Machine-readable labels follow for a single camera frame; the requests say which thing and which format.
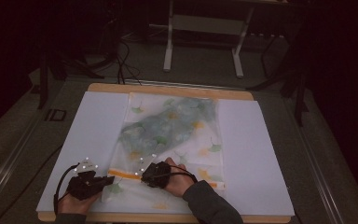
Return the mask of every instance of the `white metal leg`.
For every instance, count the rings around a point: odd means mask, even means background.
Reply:
[[[243,71],[242,71],[242,65],[241,65],[241,59],[240,59],[240,51],[242,48],[243,40],[246,37],[246,32],[249,27],[249,23],[251,21],[252,15],[254,12],[254,8],[249,8],[248,15],[246,17],[246,21],[243,23],[241,34],[240,34],[240,41],[236,48],[232,49],[232,58],[234,61],[234,67],[235,67],[235,73],[237,75],[237,78],[243,78]]]
[[[172,62],[172,17],[173,17],[173,0],[170,1],[170,17],[168,18],[168,43],[167,49],[165,50],[165,59],[164,59],[164,72],[171,71],[171,62]]]

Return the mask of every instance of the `floor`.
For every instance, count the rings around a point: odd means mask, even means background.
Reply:
[[[235,77],[230,49],[175,45],[172,71],[164,73],[165,46],[158,39],[148,43],[131,35],[124,39],[130,49],[126,61],[129,66],[122,68],[124,76],[136,76],[144,85],[207,86],[244,91],[266,80],[260,54],[268,40],[260,36],[249,36],[245,40],[241,52],[243,79]],[[266,55],[268,72],[279,63],[286,48],[283,39],[272,46]],[[120,45],[120,55],[124,57],[126,53],[126,47]],[[89,55],[88,60],[98,61],[101,56]],[[100,68],[96,72],[105,79],[98,81],[117,82],[117,70],[116,63]],[[84,91],[90,83],[96,82],[71,68],[68,68],[68,75],[65,81],[50,78],[49,100],[42,110],[37,110],[38,95],[28,92],[0,119],[0,215],[4,214],[0,223],[41,223],[35,208],[58,157],[58,153],[52,153],[64,142]],[[37,83],[38,71],[30,77]],[[137,84],[138,80],[130,78],[127,83]],[[293,117],[294,100],[280,96],[281,85],[275,84],[253,95],[262,108],[298,214],[290,223],[301,223],[300,219],[302,223],[358,223],[358,187],[313,101],[312,92],[306,92],[308,112],[303,113],[304,126],[298,127]],[[46,120],[49,109],[66,110],[65,120]]]

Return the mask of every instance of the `gray sleeve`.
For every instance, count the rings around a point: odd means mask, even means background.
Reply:
[[[208,224],[243,223],[238,211],[204,180],[188,188],[183,199],[193,215]]]
[[[84,224],[86,216],[80,214],[58,214],[54,223],[55,224]]]

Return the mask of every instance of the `black hand-mounted device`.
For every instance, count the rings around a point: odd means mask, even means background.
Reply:
[[[69,167],[63,176],[61,177],[60,183],[57,186],[56,193],[54,194],[54,213],[57,215],[59,193],[62,181],[65,179],[65,176],[71,170],[75,170],[77,176],[71,178],[68,184],[68,188],[66,189],[66,193],[61,197],[61,199],[66,194],[71,194],[78,200],[85,200],[95,195],[103,190],[103,187],[113,184],[114,176],[98,176],[95,177],[96,170],[98,168],[97,165],[94,165],[89,158],[86,158],[84,161],[77,165],[73,165]]]
[[[171,167],[178,168],[183,172],[171,173]],[[142,174],[141,180],[151,188],[165,189],[170,181],[171,175],[188,175],[193,179],[194,183],[197,183],[197,178],[189,171],[182,169],[178,166],[171,166],[167,162],[161,161],[157,164],[151,163],[145,172]]]

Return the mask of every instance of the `hand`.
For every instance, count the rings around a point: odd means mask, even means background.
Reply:
[[[176,163],[172,160],[171,157],[167,158],[165,160],[169,165],[171,166],[177,166],[182,169],[186,169],[186,167],[183,164],[176,165]],[[171,167],[171,173],[182,173],[183,170]],[[190,188],[194,184],[194,181],[191,179],[188,175],[171,175],[170,181],[168,182],[167,187],[165,187],[165,190],[167,190],[169,193],[173,194],[176,197],[181,197],[185,193],[185,191]]]
[[[58,203],[58,213],[87,215],[91,205],[102,195],[101,192],[94,194],[85,200],[78,200],[71,194],[66,194]]]

